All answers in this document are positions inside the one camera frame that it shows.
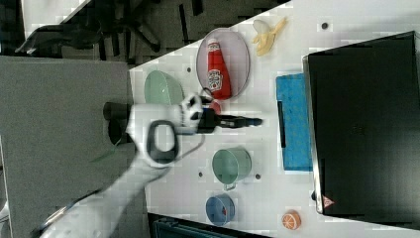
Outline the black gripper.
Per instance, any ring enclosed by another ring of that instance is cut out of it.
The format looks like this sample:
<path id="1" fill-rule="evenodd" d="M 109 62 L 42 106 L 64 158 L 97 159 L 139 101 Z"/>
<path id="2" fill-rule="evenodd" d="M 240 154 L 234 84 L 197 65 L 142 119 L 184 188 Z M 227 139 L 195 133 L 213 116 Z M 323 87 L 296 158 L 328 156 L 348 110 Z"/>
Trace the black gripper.
<path id="1" fill-rule="evenodd" d="M 260 126 L 263 120 L 260 118 L 249 118 L 245 116 L 217 115 L 211 108 L 205 108 L 200 118 L 197 133 L 213 133 L 217 126 L 222 128 L 238 129 L 251 126 Z"/>

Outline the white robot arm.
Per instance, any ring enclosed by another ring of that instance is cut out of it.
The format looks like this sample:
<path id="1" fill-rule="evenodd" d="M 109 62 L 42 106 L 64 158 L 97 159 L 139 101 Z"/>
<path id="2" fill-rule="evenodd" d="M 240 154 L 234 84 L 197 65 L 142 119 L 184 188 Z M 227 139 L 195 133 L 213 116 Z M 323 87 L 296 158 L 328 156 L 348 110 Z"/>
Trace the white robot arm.
<path id="1" fill-rule="evenodd" d="M 110 238 L 127 206 L 145 187 L 164 177 L 187 154 L 182 136 L 211 134 L 218 127 L 256 127 L 261 118 L 220 115 L 196 93 L 174 105 L 135 104 L 130 107 L 126 147 L 133 157 L 109 186 L 94 190 L 50 215 L 31 238 Z"/>

